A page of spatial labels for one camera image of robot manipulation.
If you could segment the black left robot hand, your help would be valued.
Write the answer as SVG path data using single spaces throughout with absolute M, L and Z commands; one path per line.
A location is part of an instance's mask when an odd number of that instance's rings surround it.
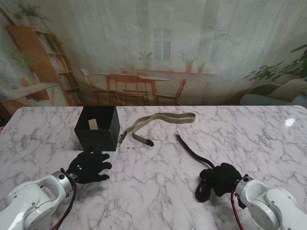
M 112 168 L 112 164 L 107 161 L 109 158 L 110 155 L 102 151 L 85 150 L 70 163 L 66 173 L 77 176 L 76 182 L 79 184 L 105 181 L 109 176 L 100 173 Z

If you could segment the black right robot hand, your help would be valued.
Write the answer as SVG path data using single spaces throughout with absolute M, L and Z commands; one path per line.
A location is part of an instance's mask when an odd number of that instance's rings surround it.
M 221 163 L 213 169 L 203 170 L 200 178 L 204 179 L 206 188 L 213 189 L 218 197 L 222 197 L 235 189 L 242 176 L 233 165 Z

